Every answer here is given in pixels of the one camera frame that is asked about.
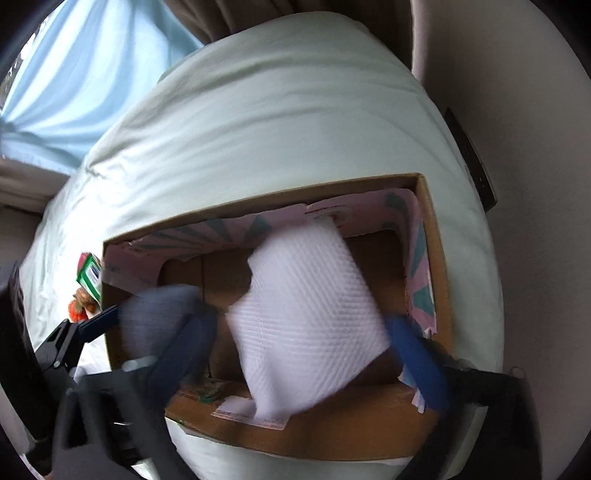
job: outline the red and green carton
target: red and green carton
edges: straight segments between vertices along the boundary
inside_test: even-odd
[[[100,305],[100,260],[90,252],[84,252],[78,260],[76,281]]]

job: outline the pink and teal paper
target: pink and teal paper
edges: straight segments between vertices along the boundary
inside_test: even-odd
[[[349,194],[312,205],[300,203],[239,218],[209,219],[111,245],[105,255],[105,281],[136,293],[142,286],[156,285],[167,259],[186,261],[214,251],[256,248],[276,229],[326,216],[333,219],[344,238],[380,230],[397,234],[404,249],[408,312],[426,336],[436,333],[423,216],[416,195],[408,189]]]

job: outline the blue curtain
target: blue curtain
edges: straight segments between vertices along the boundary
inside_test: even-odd
[[[72,174],[160,76],[203,44],[160,0],[66,0],[0,115],[0,153]]]

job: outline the cardboard box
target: cardboard box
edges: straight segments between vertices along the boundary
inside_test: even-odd
[[[349,193],[392,187],[412,190],[420,204],[426,236],[437,333],[433,336],[452,351],[452,310],[443,249],[425,178],[420,174],[345,180],[276,192],[197,212],[128,233],[105,243],[105,248],[138,239],[151,232],[194,224],[207,219],[236,218],[280,207],[311,204]],[[383,313],[405,313],[405,274],[400,241],[391,231],[379,231],[346,239],[353,258]],[[212,252],[182,262],[164,263],[161,285],[187,283],[202,288],[206,302],[225,310],[249,288],[246,263],[251,251],[231,249]],[[109,284],[102,286],[103,307],[118,304],[131,294]],[[128,359],[118,329],[107,333],[113,368]],[[213,378],[226,380],[220,401],[204,403],[192,387],[171,401],[167,416],[212,439],[275,455],[318,460],[378,460],[412,456],[437,422],[437,414],[417,412],[411,404],[414,392],[398,382],[400,366],[390,352],[371,363],[347,387],[308,411],[292,416],[283,431],[236,423],[211,415],[229,395],[249,397],[236,346],[223,315],[210,357]]]

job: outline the mattress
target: mattress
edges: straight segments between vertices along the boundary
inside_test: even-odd
[[[252,196],[410,172],[425,175],[434,203],[454,354],[500,371],[503,306],[491,235],[456,144],[408,69],[362,25],[329,12],[282,17],[204,47],[99,140],[50,203],[21,266],[33,345],[67,316],[80,253],[100,255],[109,238]],[[80,363],[89,372],[109,368],[103,338]],[[260,478],[280,462],[279,478],[392,478],[400,469],[237,452],[171,428],[203,478],[233,478],[236,465],[242,478]]]

